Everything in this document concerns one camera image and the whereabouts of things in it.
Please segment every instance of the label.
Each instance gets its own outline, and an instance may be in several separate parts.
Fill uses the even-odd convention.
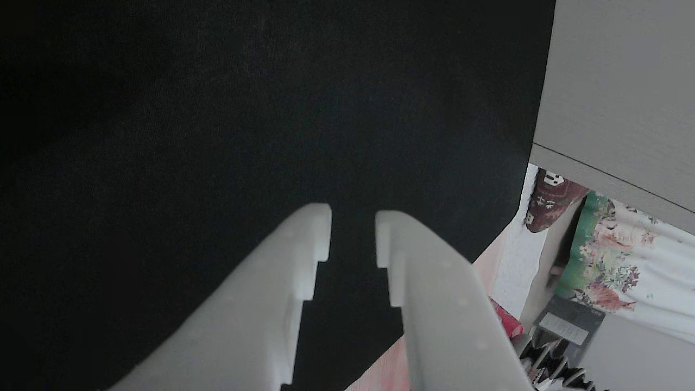
[[[547,313],[538,323],[538,326],[541,326],[551,333],[557,334],[577,345],[583,344],[584,340],[589,335],[589,332],[583,328],[579,328],[551,313]]]

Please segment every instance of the floral curtain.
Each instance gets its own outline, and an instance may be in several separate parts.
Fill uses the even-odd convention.
[[[695,237],[591,192],[556,293],[695,343]]]

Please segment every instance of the red object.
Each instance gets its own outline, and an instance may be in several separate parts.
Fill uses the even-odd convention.
[[[588,193],[586,187],[541,168],[536,175],[536,188],[528,205],[526,228],[531,232],[548,229],[570,205]]]
[[[502,322],[502,327],[505,328],[507,336],[511,339],[523,333],[523,326],[521,322],[516,320],[515,317],[510,315],[502,306],[497,304],[492,298],[490,298],[490,303],[492,303],[492,308],[497,312],[497,316],[500,317]]]

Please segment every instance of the black cloth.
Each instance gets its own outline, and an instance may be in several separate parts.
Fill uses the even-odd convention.
[[[375,212],[474,260],[518,207],[553,22],[533,3],[10,5],[0,383],[107,388],[280,221],[328,202],[287,389],[342,390],[402,334]]]

